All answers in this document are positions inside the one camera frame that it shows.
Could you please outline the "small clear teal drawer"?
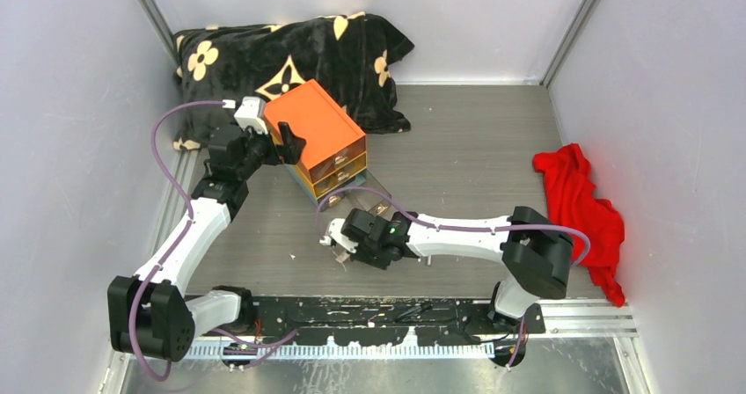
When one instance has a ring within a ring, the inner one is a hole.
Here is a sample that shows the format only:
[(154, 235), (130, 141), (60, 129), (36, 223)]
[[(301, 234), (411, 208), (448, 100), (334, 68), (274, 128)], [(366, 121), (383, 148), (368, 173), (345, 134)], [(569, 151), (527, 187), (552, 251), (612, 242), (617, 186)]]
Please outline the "small clear teal drawer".
[(391, 194), (376, 179), (370, 170), (361, 171), (355, 176), (355, 180), (349, 186), (363, 187), (374, 189), (375, 192), (364, 190), (352, 190), (344, 195), (353, 208), (366, 210), (367, 212), (390, 219), (393, 213), (391, 203), (378, 194), (382, 193), (386, 198), (391, 198)]

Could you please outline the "orange drawer organizer box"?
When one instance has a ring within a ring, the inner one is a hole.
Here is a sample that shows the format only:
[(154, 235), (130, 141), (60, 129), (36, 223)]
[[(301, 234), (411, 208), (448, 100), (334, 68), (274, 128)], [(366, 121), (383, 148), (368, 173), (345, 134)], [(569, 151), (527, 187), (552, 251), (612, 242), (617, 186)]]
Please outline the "orange drawer organizer box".
[(277, 142), (281, 122), (306, 141), (297, 164), (286, 167), (314, 203), (338, 187), (365, 181), (366, 134), (316, 81), (269, 101), (265, 120)]

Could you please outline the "pink makeup tube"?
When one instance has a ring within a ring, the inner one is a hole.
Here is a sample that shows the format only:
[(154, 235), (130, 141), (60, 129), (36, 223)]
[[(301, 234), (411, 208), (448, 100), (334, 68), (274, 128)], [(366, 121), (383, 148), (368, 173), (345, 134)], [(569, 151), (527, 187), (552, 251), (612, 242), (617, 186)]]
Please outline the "pink makeup tube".
[(346, 251), (342, 251), (342, 252), (333, 251), (333, 254), (335, 256), (335, 261), (338, 262), (338, 263), (340, 263), (340, 264), (342, 264), (342, 265), (345, 265), (345, 263), (350, 258), (349, 253), (346, 252)]

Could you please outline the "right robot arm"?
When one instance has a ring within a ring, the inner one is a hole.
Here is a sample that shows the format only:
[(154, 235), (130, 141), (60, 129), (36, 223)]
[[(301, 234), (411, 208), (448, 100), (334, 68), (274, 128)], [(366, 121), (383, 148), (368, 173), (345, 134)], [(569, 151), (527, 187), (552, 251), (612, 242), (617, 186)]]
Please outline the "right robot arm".
[(401, 259), (456, 256), (503, 265), (508, 278), (496, 284), (488, 310), (497, 332), (512, 332), (540, 299), (567, 295), (574, 240), (529, 207), (495, 218), (449, 219), (399, 211), (386, 219), (354, 208), (331, 220), (323, 241), (352, 260), (386, 269)]

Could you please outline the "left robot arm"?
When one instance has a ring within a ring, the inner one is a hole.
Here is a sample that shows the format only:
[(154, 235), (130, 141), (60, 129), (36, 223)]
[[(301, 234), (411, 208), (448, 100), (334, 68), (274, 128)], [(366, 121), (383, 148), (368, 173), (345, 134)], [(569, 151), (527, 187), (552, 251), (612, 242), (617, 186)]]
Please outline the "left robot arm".
[(247, 180), (263, 165), (297, 164), (306, 140), (287, 122), (280, 138), (252, 125), (229, 124), (213, 132), (205, 172), (186, 213), (155, 255), (132, 276), (117, 276), (107, 289), (114, 350), (165, 361), (182, 360), (194, 339), (226, 327), (250, 332), (258, 311), (247, 288), (216, 286), (186, 298), (187, 286), (216, 238), (235, 219), (249, 194)]

